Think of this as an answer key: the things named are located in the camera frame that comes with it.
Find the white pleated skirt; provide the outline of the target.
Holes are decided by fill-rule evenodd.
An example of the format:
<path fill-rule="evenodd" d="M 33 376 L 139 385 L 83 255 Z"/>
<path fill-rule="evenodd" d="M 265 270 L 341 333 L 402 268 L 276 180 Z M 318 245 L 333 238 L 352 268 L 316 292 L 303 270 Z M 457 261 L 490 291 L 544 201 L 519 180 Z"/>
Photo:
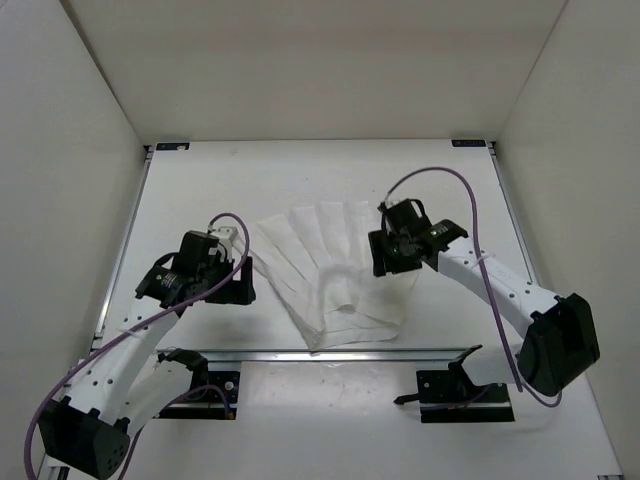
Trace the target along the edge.
<path fill-rule="evenodd" d="M 310 350 L 399 335 L 418 274 L 374 276 L 368 234 L 378 226 L 366 201 L 319 202 L 253 224 L 255 268 Z"/>

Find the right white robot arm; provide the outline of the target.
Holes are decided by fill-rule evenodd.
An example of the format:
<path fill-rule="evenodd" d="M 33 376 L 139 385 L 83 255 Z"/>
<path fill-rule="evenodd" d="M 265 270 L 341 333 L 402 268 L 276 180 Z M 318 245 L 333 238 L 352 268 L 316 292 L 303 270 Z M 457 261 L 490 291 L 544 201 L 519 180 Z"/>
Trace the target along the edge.
<path fill-rule="evenodd" d="M 452 279 L 486 302 L 520 336 L 496 349 L 476 345 L 449 363 L 449 391 L 471 400 L 484 386 L 521 381 L 554 397 L 600 358 L 592 310 L 573 293 L 561 296 L 524 279 L 483 252 L 450 220 L 433 223 L 417 199 L 381 203 L 381 226 L 370 232 L 377 277 L 424 266 Z"/>

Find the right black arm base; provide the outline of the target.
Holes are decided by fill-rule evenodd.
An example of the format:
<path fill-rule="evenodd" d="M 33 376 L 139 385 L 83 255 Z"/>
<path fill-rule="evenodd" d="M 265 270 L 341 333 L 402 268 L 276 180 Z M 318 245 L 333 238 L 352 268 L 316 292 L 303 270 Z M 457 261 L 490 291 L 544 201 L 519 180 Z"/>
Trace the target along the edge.
<path fill-rule="evenodd" d="M 463 371 L 464 361 L 481 345 L 474 345 L 442 370 L 417 370 L 417 392 L 396 397 L 397 406 L 417 402 L 420 421 L 427 423 L 509 423 L 515 421 L 504 384 L 476 386 Z"/>

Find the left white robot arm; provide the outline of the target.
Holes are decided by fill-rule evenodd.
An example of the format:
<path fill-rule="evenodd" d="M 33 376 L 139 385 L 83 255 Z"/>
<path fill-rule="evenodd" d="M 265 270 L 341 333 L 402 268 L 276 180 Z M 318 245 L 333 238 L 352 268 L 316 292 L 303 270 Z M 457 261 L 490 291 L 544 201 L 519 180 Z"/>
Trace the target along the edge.
<path fill-rule="evenodd" d="M 128 464 L 144 425 L 175 399 L 215 389 L 208 361 L 193 350 L 156 350 L 187 301 L 246 306 L 255 298 L 252 259 L 234 260 L 237 228 L 184 234 L 157 259 L 122 318 L 122 339 L 81 368 L 60 399 L 46 403 L 38 427 L 48 456 L 94 479 Z"/>

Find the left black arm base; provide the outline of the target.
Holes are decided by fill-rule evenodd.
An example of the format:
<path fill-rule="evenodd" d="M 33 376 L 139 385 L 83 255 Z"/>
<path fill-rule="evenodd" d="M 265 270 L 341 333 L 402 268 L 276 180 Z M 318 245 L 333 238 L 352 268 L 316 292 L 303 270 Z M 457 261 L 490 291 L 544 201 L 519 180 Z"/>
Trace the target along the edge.
<path fill-rule="evenodd" d="M 240 380 L 239 363 L 209 363 L 206 376 L 193 380 L 188 394 L 164 408 L 158 417 L 171 420 L 235 420 Z"/>

